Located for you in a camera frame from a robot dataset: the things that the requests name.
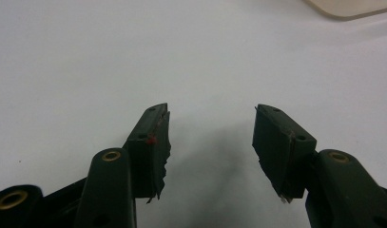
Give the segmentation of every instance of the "white surface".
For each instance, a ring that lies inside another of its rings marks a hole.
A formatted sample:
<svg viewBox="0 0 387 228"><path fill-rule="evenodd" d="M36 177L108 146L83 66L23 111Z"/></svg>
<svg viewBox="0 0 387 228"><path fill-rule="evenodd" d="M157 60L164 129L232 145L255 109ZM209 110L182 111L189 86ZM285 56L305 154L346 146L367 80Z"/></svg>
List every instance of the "white surface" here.
<svg viewBox="0 0 387 228"><path fill-rule="evenodd" d="M0 1L0 190L44 194L122 146L168 102L162 199L139 228L310 227L251 146L254 106L284 110L387 187L387 13L337 22L292 0Z"/></svg>

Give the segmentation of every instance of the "white table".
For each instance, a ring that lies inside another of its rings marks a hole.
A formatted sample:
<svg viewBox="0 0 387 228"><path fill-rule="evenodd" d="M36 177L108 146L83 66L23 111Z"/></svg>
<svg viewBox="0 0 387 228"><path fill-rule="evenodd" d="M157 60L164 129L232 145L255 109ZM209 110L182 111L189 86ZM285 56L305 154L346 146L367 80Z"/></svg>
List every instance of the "white table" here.
<svg viewBox="0 0 387 228"><path fill-rule="evenodd" d="M387 187L387 13L338 22L299 0L0 1L0 190L45 195L168 102L162 198L139 228L310 227L251 146L284 110Z"/></svg>

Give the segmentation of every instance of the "white container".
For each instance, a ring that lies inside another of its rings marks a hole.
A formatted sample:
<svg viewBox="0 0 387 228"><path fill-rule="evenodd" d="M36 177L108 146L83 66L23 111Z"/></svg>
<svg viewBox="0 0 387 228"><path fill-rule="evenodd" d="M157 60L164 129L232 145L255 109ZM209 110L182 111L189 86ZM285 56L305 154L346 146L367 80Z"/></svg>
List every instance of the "white container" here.
<svg viewBox="0 0 387 228"><path fill-rule="evenodd" d="M352 20L387 11L387 0L305 0L323 14Z"/></svg>

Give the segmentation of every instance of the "mounting hole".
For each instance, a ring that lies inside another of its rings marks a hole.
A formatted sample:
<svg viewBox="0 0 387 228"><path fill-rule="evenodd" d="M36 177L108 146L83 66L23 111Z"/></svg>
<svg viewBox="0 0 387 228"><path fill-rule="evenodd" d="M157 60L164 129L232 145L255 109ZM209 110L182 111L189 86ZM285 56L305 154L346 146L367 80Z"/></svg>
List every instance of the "mounting hole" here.
<svg viewBox="0 0 387 228"><path fill-rule="evenodd" d="M297 136L297 140L299 140L299 141L305 141L305 140L306 140L306 137L304 137L304 136Z"/></svg>
<svg viewBox="0 0 387 228"><path fill-rule="evenodd" d="M112 162L119 159L121 154L118 151L109 151L102 156L102 160L105 162Z"/></svg>
<svg viewBox="0 0 387 228"><path fill-rule="evenodd" d="M109 223L110 223L110 218L107 214L102 214L100 216L97 216L93 221L93 225L95 227L102 227L102 226L108 225Z"/></svg>
<svg viewBox="0 0 387 228"><path fill-rule="evenodd" d="M387 219L382 217L374 217L374 223L379 227L387 228Z"/></svg>
<svg viewBox="0 0 387 228"><path fill-rule="evenodd" d="M23 202L27 197L28 192L24 190L16 190L8 193L0 199L0 210L8 210Z"/></svg>
<svg viewBox="0 0 387 228"><path fill-rule="evenodd" d="M347 156L345 156L339 152L330 152L329 156L330 156L330 158L332 158L336 162L347 163L350 161Z"/></svg>

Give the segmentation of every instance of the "red mark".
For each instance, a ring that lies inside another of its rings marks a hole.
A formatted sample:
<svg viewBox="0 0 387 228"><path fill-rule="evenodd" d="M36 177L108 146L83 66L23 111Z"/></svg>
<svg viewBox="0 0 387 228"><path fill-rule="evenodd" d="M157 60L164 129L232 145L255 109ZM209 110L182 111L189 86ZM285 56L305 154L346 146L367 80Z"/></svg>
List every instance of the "red mark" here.
<svg viewBox="0 0 387 228"><path fill-rule="evenodd" d="M145 141L147 144L156 144L158 142L155 136L148 136L148 140Z"/></svg>

